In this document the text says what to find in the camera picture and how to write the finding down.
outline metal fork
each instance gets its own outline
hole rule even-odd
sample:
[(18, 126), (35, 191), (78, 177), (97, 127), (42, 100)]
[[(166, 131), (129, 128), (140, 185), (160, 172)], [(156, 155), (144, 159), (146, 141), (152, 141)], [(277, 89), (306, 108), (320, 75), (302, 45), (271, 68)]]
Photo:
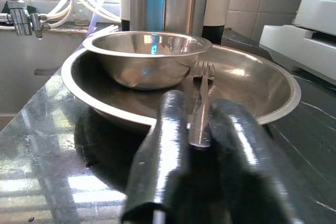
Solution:
[(209, 90), (215, 79), (215, 66), (209, 62), (197, 62), (190, 75), (193, 78), (202, 78), (202, 82), (190, 124), (189, 144), (202, 149), (211, 145), (210, 136), (205, 128), (208, 125)]

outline metal bowl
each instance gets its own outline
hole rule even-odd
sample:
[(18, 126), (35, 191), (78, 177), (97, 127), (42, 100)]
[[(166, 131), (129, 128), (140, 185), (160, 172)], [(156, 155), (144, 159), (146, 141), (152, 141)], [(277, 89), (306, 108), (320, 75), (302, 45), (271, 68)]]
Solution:
[[(301, 90), (294, 77), (278, 65), (247, 52), (214, 45), (199, 60), (215, 65), (210, 102), (229, 99), (245, 106), (259, 124), (275, 121), (299, 103)], [(62, 79), (80, 100), (113, 123), (128, 129), (148, 129), (156, 122), (156, 110), (166, 90), (142, 91), (125, 88), (107, 76), (95, 53), (80, 50), (63, 64)], [(198, 97), (191, 76), (172, 89), (186, 94), (191, 115)]]
[(210, 41), (164, 31), (92, 36), (83, 45), (99, 54), (108, 75), (134, 89), (163, 89), (181, 82)]

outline countertop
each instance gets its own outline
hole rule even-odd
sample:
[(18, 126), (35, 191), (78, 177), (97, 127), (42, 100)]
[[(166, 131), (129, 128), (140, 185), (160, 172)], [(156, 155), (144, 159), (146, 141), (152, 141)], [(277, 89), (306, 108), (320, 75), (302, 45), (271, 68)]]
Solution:
[[(229, 30), (222, 44), (271, 60)], [(320, 223), (336, 223), (336, 87), (303, 70), (292, 74), (299, 105), (264, 128), (304, 179), (309, 194), (302, 197)], [(56, 72), (0, 133), (0, 223), (119, 223), (143, 137), (99, 117)]]

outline small metal bowl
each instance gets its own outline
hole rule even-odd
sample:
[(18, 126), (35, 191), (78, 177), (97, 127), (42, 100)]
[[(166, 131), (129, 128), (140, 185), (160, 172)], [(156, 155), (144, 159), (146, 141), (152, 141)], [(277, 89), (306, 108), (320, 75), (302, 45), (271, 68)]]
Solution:
[(105, 71), (129, 88), (153, 90), (180, 83), (210, 41), (187, 34), (164, 31), (122, 31), (87, 38), (83, 42), (96, 52)]

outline chrome faucet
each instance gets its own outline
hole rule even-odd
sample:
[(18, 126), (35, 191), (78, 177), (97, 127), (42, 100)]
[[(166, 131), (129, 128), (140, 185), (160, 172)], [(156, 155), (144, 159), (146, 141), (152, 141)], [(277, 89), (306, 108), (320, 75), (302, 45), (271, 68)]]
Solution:
[(42, 24), (41, 20), (47, 20), (45, 14), (29, 14), (27, 4), (23, 0), (9, 0), (8, 8), (10, 14), (0, 14), (0, 22), (13, 24), (16, 34), (32, 35), (32, 30), (37, 38), (42, 37), (42, 30), (48, 29), (48, 24)]

